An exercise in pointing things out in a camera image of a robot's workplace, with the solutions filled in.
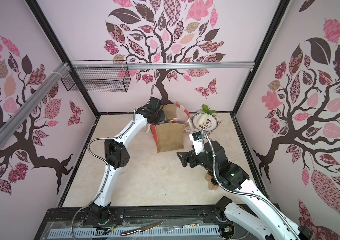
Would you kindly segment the brown jute tote bag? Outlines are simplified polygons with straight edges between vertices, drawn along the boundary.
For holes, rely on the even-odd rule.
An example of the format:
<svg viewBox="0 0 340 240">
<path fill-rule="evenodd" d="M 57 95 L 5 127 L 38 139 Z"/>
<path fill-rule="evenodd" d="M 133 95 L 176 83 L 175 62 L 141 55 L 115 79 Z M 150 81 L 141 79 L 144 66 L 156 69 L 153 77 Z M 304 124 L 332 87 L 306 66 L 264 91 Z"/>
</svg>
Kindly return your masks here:
<svg viewBox="0 0 340 240">
<path fill-rule="evenodd" d="M 169 152 L 184 148 L 183 135 L 184 124 L 189 119 L 190 114 L 178 102 L 163 107 L 166 120 L 157 125 L 150 125 L 151 133 L 156 143 L 157 152 Z M 180 123 L 170 123 L 173 118 L 179 118 Z"/>
</svg>

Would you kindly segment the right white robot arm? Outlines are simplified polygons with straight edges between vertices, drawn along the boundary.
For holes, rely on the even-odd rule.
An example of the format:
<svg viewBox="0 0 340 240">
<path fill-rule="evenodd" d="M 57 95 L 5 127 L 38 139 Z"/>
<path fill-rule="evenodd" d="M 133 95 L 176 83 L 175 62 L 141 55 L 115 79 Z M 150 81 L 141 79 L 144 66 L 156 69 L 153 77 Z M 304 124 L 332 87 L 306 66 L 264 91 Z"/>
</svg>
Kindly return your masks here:
<svg viewBox="0 0 340 240">
<path fill-rule="evenodd" d="M 222 197 L 214 207 L 220 222 L 232 222 L 242 226 L 259 240 L 311 240 L 312 231 L 285 216 L 259 190 L 250 176 L 239 165 L 232 163 L 224 148 L 210 139 L 206 131 L 190 134 L 192 150 L 178 152 L 183 167 L 201 166 L 210 175 L 214 187 L 234 194 L 252 212 L 247 212 L 228 197 Z"/>
</svg>

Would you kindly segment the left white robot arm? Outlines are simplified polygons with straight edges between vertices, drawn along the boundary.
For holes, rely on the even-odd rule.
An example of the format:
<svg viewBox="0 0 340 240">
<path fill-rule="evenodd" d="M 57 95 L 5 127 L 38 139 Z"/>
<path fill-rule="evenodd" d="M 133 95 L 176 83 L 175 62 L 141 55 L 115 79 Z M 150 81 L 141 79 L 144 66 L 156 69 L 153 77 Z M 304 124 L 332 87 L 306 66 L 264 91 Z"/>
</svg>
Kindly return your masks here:
<svg viewBox="0 0 340 240">
<path fill-rule="evenodd" d="M 99 224 L 105 225 L 110 222 L 112 215 L 109 207 L 111 204 L 112 192 L 118 176 L 130 160 L 128 146 L 136 135 L 149 124 L 156 124 L 165 120 L 162 110 L 163 104 L 160 99 L 153 97 L 154 87 L 151 89 L 151 96 L 148 102 L 134 110 L 132 120 L 123 130 L 114 137 L 95 138 L 87 144 L 88 152 L 95 158 L 105 163 L 105 171 L 98 192 L 93 200 L 86 206 L 80 208 L 88 210 L 90 215 Z M 98 156 L 91 150 L 91 144 L 96 141 L 104 142 L 104 156 Z"/>
</svg>

